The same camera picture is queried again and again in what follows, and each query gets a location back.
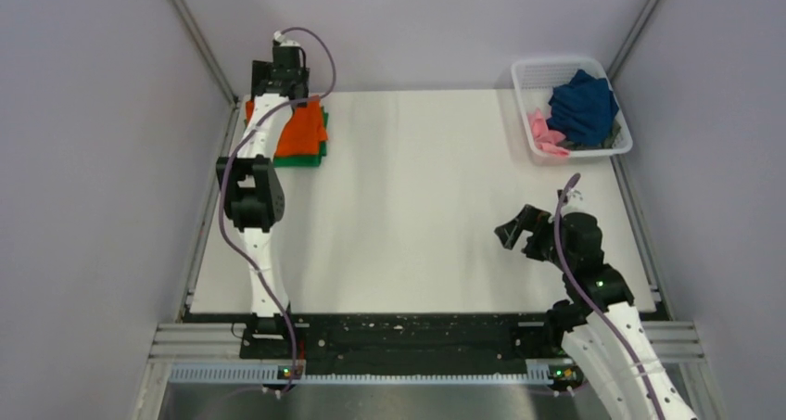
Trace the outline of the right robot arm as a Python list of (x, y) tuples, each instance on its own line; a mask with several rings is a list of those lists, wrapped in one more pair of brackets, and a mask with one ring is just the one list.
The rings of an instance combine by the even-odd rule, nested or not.
[(626, 281), (606, 259), (602, 229), (583, 211), (524, 206), (494, 230), (505, 249), (556, 266), (568, 298), (546, 313), (543, 343), (567, 357), (613, 419), (694, 419), (647, 337)]

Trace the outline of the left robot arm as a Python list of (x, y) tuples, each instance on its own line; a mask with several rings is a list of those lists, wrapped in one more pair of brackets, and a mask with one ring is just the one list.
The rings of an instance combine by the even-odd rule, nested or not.
[(270, 61), (252, 63), (251, 96), (245, 105), (245, 128), (227, 157), (218, 159), (223, 216), (220, 230), (239, 234), (228, 244), (247, 262), (252, 282), (247, 339), (261, 344), (275, 358), (297, 357), (297, 333), (288, 312), (289, 297), (274, 249), (274, 226), (285, 213), (285, 194), (274, 168), (274, 155), (286, 124), (309, 92), (310, 71), (297, 43), (273, 43)]

